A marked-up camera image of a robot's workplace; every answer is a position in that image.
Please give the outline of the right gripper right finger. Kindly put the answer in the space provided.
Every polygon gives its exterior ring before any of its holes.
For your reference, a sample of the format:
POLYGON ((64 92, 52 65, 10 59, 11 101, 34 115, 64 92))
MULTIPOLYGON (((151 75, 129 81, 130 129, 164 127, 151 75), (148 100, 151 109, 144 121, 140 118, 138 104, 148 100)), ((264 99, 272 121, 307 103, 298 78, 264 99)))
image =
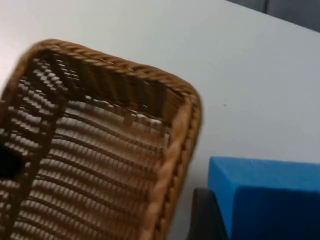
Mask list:
POLYGON ((214 192, 195 188, 191 207, 192 240, 227 240, 228 235, 214 192))

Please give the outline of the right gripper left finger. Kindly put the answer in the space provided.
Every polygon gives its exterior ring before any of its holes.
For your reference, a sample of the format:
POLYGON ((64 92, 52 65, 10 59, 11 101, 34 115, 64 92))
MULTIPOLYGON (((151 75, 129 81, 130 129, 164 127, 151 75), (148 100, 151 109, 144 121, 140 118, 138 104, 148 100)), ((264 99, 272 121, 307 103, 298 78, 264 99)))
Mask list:
POLYGON ((16 180, 25 168, 20 154, 4 145, 0 145, 0 180, 16 180))

